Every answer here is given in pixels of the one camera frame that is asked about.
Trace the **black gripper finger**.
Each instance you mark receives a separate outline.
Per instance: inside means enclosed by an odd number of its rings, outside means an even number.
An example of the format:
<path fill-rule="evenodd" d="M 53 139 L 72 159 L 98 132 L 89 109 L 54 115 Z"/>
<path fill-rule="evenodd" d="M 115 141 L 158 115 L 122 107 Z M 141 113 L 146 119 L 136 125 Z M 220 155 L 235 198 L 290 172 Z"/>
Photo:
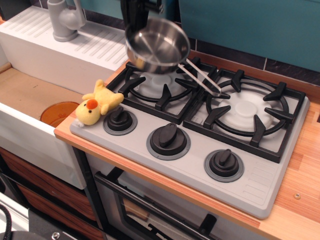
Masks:
<path fill-rule="evenodd" d="M 126 26 L 136 25 L 136 0 L 121 0 L 120 8 L 123 17 L 124 24 Z"/>
<path fill-rule="evenodd" d="M 149 0 L 137 0 L 135 3 L 135 30 L 141 30 L 146 27 L 149 17 Z"/>

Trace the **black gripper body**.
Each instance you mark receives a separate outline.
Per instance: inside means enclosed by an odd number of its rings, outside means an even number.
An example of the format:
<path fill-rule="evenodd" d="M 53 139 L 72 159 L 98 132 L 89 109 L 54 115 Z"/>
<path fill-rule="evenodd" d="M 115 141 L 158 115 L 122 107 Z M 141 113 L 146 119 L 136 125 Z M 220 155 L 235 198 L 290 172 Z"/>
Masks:
<path fill-rule="evenodd" d="M 141 0 L 140 6 L 144 11 L 152 11 L 157 14 L 162 14 L 164 11 L 162 0 L 156 0 L 155 2 L 151 0 Z"/>

